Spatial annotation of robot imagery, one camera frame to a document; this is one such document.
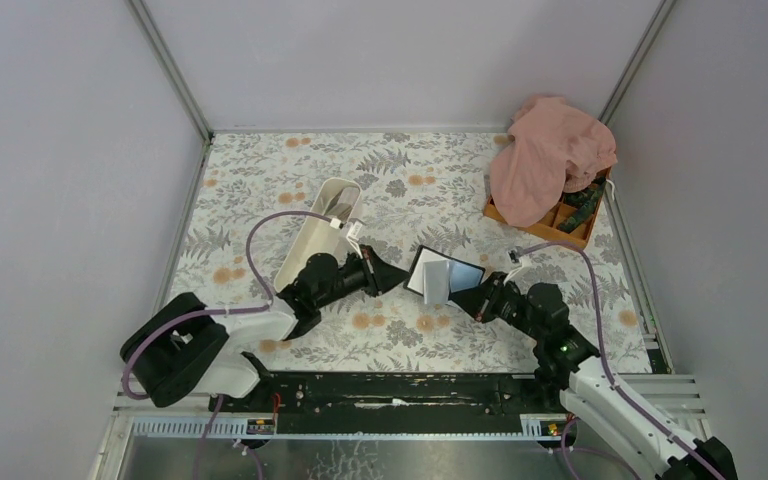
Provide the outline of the cream plastic oblong tray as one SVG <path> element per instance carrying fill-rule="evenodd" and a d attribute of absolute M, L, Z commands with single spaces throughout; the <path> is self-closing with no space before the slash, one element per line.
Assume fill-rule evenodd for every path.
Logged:
<path fill-rule="evenodd" d="M 325 216 L 324 211 L 327 204 L 336 193 L 346 186 L 356 186 L 360 189 L 360 196 L 350 217 L 356 218 L 360 211 L 362 189 L 354 181 L 336 177 L 329 178 L 322 184 L 311 205 L 310 212 Z M 341 228 L 331 226 L 331 221 L 336 218 L 326 217 L 328 218 L 327 221 L 316 217 L 304 218 L 304 222 L 298 230 L 281 268 L 274 277 L 273 287 L 276 292 L 280 292 L 296 278 L 297 274 L 305 266 L 308 258 L 312 255 L 316 253 L 329 253 L 337 257 L 348 252 L 349 247 L 343 240 Z"/>

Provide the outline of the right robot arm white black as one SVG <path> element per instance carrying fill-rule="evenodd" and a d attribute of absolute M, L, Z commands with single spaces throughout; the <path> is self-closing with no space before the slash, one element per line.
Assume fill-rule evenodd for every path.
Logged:
<path fill-rule="evenodd" d="M 605 356 L 569 321 L 555 284 L 527 292 L 495 273 L 481 285 L 453 292 L 451 303 L 475 321 L 501 320 L 535 342 L 535 378 L 550 397 L 591 427 L 639 478 L 734 479 L 728 447 L 700 439 L 658 410 L 615 374 Z"/>

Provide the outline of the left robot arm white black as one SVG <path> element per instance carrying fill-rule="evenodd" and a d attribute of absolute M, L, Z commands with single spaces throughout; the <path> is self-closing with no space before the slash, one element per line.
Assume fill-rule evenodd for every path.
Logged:
<path fill-rule="evenodd" d="M 158 408 L 192 392 L 243 398 L 265 375 L 247 345 L 304 336 L 324 307 L 357 292 L 378 297 L 409 276 L 362 245 L 343 263 L 312 255 L 268 305 L 210 309 L 192 292 L 179 294 L 122 345 L 124 393 Z"/>

